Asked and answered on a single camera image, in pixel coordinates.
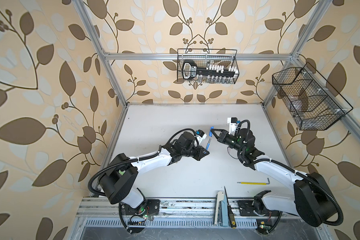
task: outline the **wire basket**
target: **wire basket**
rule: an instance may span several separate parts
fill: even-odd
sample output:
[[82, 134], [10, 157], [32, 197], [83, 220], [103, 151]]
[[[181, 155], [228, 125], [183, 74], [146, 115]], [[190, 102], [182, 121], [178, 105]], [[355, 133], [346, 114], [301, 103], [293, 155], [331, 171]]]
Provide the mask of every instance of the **wire basket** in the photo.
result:
[[[272, 84], [299, 130], [327, 130], [353, 107], [321, 73], [307, 64], [303, 68], [287, 68], [273, 74]], [[320, 74], [326, 87], [316, 82], [312, 76], [314, 73]], [[337, 100], [342, 100], [347, 106], [341, 107]]]
[[231, 49], [179, 48], [177, 82], [235, 84], [240, 74], [236, 53], [237, 50]]

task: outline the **screwdriver handle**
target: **screwdriver handle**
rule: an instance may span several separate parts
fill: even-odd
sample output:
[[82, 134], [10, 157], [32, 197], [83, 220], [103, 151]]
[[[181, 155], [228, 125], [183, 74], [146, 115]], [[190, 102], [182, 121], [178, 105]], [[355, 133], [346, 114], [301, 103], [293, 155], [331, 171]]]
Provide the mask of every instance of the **screwdriver handle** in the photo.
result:
[[231, 228], [236, 228], [235, 215], [232, 212], [231, 205], [228, 205], [228, 218]]

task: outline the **floral wallpaper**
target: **floral wallpaper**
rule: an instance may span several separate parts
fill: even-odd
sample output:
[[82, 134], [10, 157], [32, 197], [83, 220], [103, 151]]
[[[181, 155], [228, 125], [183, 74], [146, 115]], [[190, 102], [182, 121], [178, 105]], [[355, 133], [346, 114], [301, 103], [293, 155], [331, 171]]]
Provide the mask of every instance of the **floral wallpaper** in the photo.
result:
[[94, 53], [70, 1], [0, 1], [0, 239], [68, 235], [121, 112]]
[[174, 61], [111, 61], [125, 98], [130, 103], [261, 103], [280, 61], [238, 61], [235, 84], [208, 84], [177, 79]]
[[[360, 0], [333, 0], [300, 57], [354, 106], [349, 114], [360, 123]], [[359, 142], [340, 121], [326, 131], [299, 131], [279, 95], [267, 109], [292, 165], [323, 175], [339, 202], [344, 222], [329, 227], [334, 238], [360, 240]]]
[[84, 0], [106, 52], [289, 53], [315, 0]]

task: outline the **blue pen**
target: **blue pen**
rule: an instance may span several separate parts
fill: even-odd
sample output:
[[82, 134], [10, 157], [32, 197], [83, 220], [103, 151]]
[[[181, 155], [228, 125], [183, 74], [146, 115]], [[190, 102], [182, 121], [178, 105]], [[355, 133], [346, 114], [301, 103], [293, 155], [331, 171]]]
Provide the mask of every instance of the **blue pen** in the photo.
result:
[[210, 129], [209, 129], [209, 141], [208, 141], [208, 143], [207, 143], [207, 145], [206, 145], [206, 150], [208, 150], [208, 148], [209, 148], [209, 143], [211, 142], [211, 139], [212, 139], [212, 132], [211, 132], [211, 129], [212, 129], [213, 127], [211, 127]]

